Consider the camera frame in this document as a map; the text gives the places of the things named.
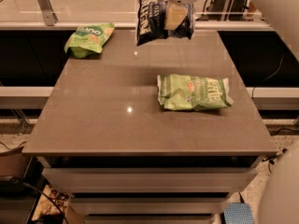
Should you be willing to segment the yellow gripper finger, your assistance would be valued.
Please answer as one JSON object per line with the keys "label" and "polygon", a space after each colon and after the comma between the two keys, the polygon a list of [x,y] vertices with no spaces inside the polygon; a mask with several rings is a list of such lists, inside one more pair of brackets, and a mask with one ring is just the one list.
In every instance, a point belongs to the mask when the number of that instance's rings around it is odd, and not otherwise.
{"label": "yellow gripper finger", "polygon": [[176,30],[184,21],[188,13],[185,5],[168,2],[166,5],[164,29]]}

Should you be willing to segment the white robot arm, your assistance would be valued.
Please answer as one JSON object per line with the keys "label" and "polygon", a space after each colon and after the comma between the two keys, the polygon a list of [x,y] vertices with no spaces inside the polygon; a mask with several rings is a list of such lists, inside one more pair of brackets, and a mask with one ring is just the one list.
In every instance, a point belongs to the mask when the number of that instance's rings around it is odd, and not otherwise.
{"label": "white robot arm", "polygon": [[[299,60],[299,0],[252,0]],[[269,176],[256,224],[299,224],[299,143],[295,142]]]}

